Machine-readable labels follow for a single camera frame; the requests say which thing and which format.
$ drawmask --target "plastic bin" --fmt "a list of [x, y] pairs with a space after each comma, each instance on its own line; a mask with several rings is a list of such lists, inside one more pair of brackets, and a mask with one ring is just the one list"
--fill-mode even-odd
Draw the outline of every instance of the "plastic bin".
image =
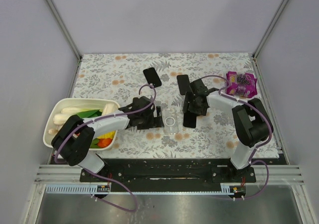
[[[120, 107], [119, 103], [112, 100], [103, 100], [103, 99], [78, 99], [78, 98], [66, 98], [63, 100], [60, 100], [53, 108], [50, 117], [46, 123], [44, 134], [43, 134], [43, 143], [45, 146], [53, 148], [51, 145], [52, 139], [55, 135], [49, 134], [48, 130], [51, 128], [57, 129], [58, 125], [53, 123], [53, 117], [57, 113], [61, 113], [61, 110], [66, 107], [79, 107], [79, 108], [86, 108], [86, 109], [93, 109], [93, 110], [103, 110], [105, 105], [113, 103], [117, 106], [117, 108]], [[105, 147], [105, 148], [90, 148], [92, 151], [102, 151], [106, 149], [110, 149], [113, 146], [113, 143], [115, 141], [116, 135], [118, 131], [115, 130], [115, 135], [112, 140], [112, 143]]]

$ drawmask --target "purple package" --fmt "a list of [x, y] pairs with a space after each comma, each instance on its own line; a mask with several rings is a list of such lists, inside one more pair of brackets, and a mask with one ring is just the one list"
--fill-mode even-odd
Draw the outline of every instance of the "purple package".
[[252, 98], [257, 95], [257, 79], [253, 74], [237, 74], [237, 72], [229, 71], [226, 77], [230, 82], [230, 87], [226, 90], [227, 94], [247, 98]]

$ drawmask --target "orange tomato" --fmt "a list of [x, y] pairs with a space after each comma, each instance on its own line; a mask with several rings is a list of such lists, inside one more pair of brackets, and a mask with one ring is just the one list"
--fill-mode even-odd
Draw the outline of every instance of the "orange tomato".
[[100, 148], [106, 148], [106, 147], [109, 146], [111, 143], [112, 143], [112, 139], [111, 139], [111, 138], [101, 138], [97, 145], [98, 145]]

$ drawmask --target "table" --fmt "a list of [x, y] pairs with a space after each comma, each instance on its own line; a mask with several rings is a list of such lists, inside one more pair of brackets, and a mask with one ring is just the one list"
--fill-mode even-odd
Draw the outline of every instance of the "table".
[[[126, 106], [146, 83], [143, 70], [148, 67], [154, 67], [162, 81], [156, 88], [155, 104], [174, 109], [178, 133], [165, 135], [163, 128], [121, 130], [112, 149], [97, 153], [102, 158], [229, 158], [239, 141], [233, 119], [210, 108], [207, 116], [197, 118], [195, 129], [184, 128], [184, 96], [179, 94], [176, 76], [187, 74], [193, 81], [208, 74], [225, 77], [228, 71], [254, 73], [248, 53], [87, 54], [82, 58], [72, 97], [116, 100]], [[208, 88], [225, 85], [219, 78], [206, 78], [204, 83]], [[147, 97], [152, 92], [142, 90]], [[255, 157], [278, 157], [275, 138], [259, 148]]]

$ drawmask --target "gray floor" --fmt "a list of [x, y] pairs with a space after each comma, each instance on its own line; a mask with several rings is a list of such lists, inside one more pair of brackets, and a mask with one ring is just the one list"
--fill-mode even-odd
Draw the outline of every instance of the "gray floor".
[[[257, 191], [248, 187], [249, 193]], [[128, 195], [107, 200], [132, 208]], [[89, 196], [45, 194], [37, 224], [300, 224], [289, 187], [268, 186], [248, 201], [223, 201], [210, 196], [140, 195], [139, 210], [126, 213]]]

